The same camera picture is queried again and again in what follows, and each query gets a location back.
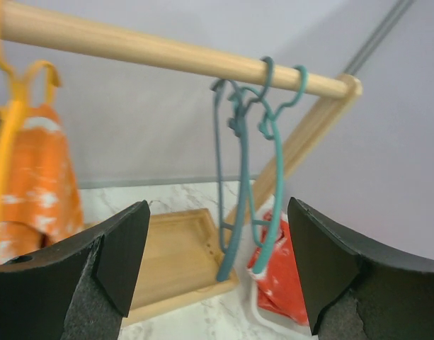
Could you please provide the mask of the yellow hanger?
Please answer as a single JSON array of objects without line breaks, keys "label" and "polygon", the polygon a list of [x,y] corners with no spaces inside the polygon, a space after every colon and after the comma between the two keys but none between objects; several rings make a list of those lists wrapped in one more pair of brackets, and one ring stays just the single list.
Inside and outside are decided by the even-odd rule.
[{"label": "yellow hanger", "polygon": [[[2,23],[2,4],[3,2],[0,1],[0,24]],[[18,76],[15,69],[7,62],[4,49],[0,44],[0,70],[7,76],[10,94],[8,103],[0,108],[0,212],[2,209],[1,196],[8,178],[16,135],[30,113],[30,83],[43,68],[46,69],[45,100],[51,104],[55,99],[56,89],[62,85],[56,67],[46,60],[37,60],[29,66],[24,75]]]}]

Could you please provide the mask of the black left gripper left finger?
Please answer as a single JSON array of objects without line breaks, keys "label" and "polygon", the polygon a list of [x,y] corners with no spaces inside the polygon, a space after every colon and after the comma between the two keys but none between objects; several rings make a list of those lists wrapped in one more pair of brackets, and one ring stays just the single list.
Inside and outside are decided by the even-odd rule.
[{"label": "black left gripper left finger", "polygon": [[0,339],[117,339],[149,229],[136,202],[52,246],[0,265]]}]

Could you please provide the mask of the teal hanger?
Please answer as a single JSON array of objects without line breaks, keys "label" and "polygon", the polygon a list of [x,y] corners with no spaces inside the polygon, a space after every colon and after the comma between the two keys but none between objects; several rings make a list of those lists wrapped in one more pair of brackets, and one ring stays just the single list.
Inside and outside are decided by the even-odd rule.
[{"label": "teal hanger", "polygon": [[[267,73],[263,88],[258,91],[249,86],[240,87],[235,82],[232,82],[234,93],[229,97],[229,100],[233,103],[234,117],[229,119],[228,126],[234,131],[234,134],[240,141],[241,175],[236,222],[232,225],[232,238],[224,253],[224,259],[218,274],[219,278],[222,278],[224,274],[228,274],[234,264],[241,236],[241,228],[244,226],[242,217],[245,207],[249,207],[253,240],[260,248],[258,258],[251,269],[254,274],[260,274],[266,269],[273,254],[278,232],[280,231],[284,162],[277,119],[285,108],[294,106],[301,99],[307,85],[308,72],[302,65],[295,67],[301,76],[299,91],[291,101],[282,103],[273,110],[265,99],[265,96],[273,80],[274,63],[271,57],[264,57],[262,61],[265,62]],[[258,130],[265,139],[274,142],[275,146],[275,202],[270,221],[256,219],[254,194],[249,185],[249,143],[246,130],[246,115],[249,108],[255,103],[261,103],[264,107],[264,114],[258,124]]]}]

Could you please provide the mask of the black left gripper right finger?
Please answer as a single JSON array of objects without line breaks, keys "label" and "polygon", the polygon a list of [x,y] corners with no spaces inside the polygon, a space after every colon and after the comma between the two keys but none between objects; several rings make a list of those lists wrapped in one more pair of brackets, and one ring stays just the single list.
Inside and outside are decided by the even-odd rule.
[{"label": "black left gripper right finger", "polygon": [[434,339],[434,260],[371,239],[296,198],[287,216],[312,335]]}]

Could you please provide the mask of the orange white-speckled trousers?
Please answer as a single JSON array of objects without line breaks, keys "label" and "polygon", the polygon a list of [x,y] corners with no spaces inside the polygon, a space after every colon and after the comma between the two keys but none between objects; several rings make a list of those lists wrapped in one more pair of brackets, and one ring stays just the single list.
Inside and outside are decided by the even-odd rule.
[{"label": "orange white-speckled trousers", "polygon": [[0,264],[84,229],[67,136],[47,104],[33,108],[18,133],[1,202]]}]

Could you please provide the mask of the grey-blue hanger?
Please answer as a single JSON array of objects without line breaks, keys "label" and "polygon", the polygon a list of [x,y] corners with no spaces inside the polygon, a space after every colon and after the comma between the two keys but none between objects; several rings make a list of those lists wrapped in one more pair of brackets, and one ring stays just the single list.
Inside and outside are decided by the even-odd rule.
[{"label": "grey-blue hanger", "polygon": [[[219,223],[219,247],[224,254],[219,270],[216,275],[216,281],[223,282],[229,278],[232,272],[236,253],[239,248],[242,227],[246,211],[246,199],[249,194],[249,143],[248,131],[246,127],[246,113],[254,104],[262,101],[270,88],[273,80],[274,61],[271,57],[264,57],[262,61],[266,67],[266,78],[261,91],[257,92],[250,88],[249,91],[255,93],[255,97],[244,103],[244,90],[233,80],[218,79],[212,85],[213,96],[213,121],[215,135],[215,158],[217,165],[217,192],[218,192],[218,223]],[[233,130],[236,137],[239,138],[241,161],[240,161],[240,179],[239,195],[237,198],[236,215],[234,222],[226,222],[224,219],[224,196],[223,196],[223,178],[222,178],[222,154],[221,139],[219,131],[219,107],[223,99],[226,83],[230,83],[234,90],[235,107],[234,114],[228,120],[228,126]]]}]

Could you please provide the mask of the red white-speckled trousers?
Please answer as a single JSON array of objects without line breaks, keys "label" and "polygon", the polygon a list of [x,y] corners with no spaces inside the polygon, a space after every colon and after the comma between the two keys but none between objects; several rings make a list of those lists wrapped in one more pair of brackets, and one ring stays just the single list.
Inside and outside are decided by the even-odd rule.
[{"label": "red white-speckled trousers", "polygon": [[263,273],[254,275],[251,269],[260,252],[261,248],[256,247],[247,263],[249,275],[256,282],[256,306],[287,317],[300,326],[307,326],[309,321],[285,213],[281,214],[278,236],[269,262]]}]

